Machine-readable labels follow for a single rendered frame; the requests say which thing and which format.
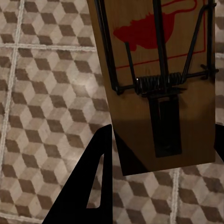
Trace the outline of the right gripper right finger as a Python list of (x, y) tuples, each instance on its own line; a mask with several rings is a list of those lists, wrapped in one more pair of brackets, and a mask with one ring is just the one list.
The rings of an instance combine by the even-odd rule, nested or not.
[(224, 126), (216, 126), (216, 138), (214, 142), (214, 148), (224, 162)]

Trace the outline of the mousetrap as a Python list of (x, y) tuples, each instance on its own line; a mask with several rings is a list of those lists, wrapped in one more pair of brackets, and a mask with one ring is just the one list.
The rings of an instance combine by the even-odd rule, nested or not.
[(216, 162), (215, 0), (87, 0), (123, 176)]

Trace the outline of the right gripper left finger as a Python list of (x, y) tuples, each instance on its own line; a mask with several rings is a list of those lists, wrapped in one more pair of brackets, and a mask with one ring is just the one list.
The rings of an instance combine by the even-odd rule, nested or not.
[[(103, 154), (100, 207), (87, 208), (100, 156)], [(42, 224), (113, 224), (112, 124), (95, 132)]]

